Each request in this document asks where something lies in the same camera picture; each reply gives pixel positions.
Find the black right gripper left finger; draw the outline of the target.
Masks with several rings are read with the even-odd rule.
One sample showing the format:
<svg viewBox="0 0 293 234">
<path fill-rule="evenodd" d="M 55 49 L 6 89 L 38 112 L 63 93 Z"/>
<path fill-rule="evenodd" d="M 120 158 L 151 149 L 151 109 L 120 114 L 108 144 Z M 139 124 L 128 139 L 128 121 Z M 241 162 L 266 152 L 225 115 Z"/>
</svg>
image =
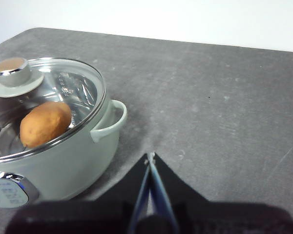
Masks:
<svg viewBox="0 0 293 234">
<path fill-rule="evenodd" d="M 148 189 L 147 154 L 127 174 L 95 200 L 99 214 L 96 234 L 133 234 L 145 205 Z"/>
</svg>

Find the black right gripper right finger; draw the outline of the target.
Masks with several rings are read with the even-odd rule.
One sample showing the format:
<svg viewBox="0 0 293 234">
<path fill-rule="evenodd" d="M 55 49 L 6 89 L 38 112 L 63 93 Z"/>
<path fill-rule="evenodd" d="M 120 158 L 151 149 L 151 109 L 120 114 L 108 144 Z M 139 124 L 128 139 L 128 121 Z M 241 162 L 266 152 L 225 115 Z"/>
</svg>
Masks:
<svg viewBox="0 0 293 234">
<path fill-rule="evenodd" d="M 150 153 L 150 180 L 156 214 L 168 221 L 174 234 L 193 233 L 188 206 L 208 200 L 186 184 L 155 152 Z"/>
</svg>

